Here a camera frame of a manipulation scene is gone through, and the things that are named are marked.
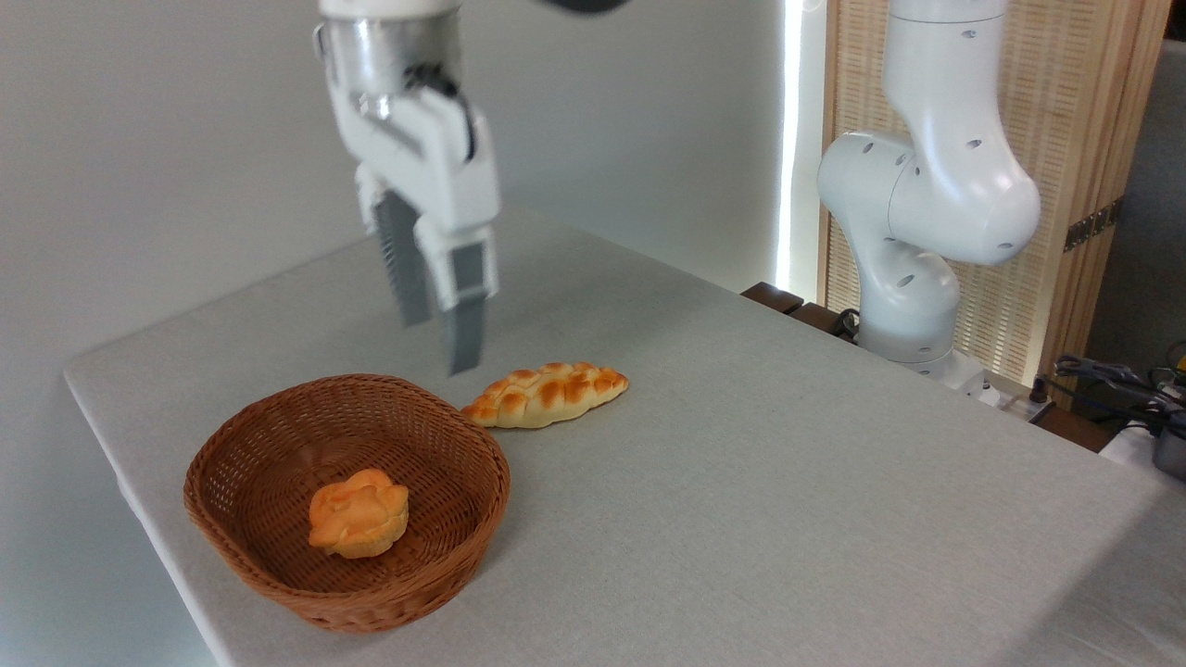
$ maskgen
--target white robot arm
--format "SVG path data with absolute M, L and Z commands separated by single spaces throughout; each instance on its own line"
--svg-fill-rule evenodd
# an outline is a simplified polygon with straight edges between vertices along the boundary
M 820 167 L 861 278 L 860 345 L 973 395 L 983 367 L 952 349 L 959 282 L 939 255 L 1003 263 L 1040 214 L 997 109 L 1007 4 L 891 0 L 882 85 L 911 138 L 849 133 Z
M 626 0 L 548 1 L 595 13 Z M 319 2 L 314 45 L 404 325 L 431 318 L 431 277 L 449 369 L 473 368 L 498 291 L 489 223 L 500 201 L 490 127 L 460 91 L 461 0 Z

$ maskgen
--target pastry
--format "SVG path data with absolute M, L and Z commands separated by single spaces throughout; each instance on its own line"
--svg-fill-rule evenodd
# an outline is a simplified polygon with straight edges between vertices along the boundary
M 621 395 L 630 386 L 612 368 L 580 362 L 549 363 L 538 370 L 516 370 L 495 382 L 461 413 L 479 426 L 542 428 L 576 419 Z
M 368 558 L 391 548 L 408 528 L 408 488 L 374 468 L 313 494 L 310 546 L 344 558 Z

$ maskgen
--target white wall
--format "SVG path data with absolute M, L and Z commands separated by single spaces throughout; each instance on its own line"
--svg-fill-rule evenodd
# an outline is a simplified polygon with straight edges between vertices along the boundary
M 0 665 L 210 665 L 59 374 L 361 239 L 314 2 L 0 15 Z M 772 277 L 780 1 L 464 17 L 509 198 L 733 290 Z

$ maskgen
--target gray tablecloth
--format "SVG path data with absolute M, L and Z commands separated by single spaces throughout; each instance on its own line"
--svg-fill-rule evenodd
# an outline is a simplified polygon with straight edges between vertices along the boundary
M 358 665 L 1186 663 L 1186 497 L 735 294 L 511 210 L 485 360 L 447 377 L 372 242 L 75 360 L 66 379 L 219 661 Z M 187 520 L 198 447 L 343 373 L 465 405 L 516 368 L 631 380 L 496 432 L 506 517 L 453 602 L 343 636 L 251 592 Z

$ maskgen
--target wicker basket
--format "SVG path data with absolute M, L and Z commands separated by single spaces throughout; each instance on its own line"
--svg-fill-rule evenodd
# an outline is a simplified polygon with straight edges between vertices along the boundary
M 308 546 L 325 484 L 378 468 L 408 487 L 408 529 L 375 558 Z M 510 471 L 493 438 L 396 377 L 343 375 L 255 402 L 202 447 L 185 508 L 251 589 L 310 623 L 375 633 L 421 618 L 470 582 L 506 509 Z

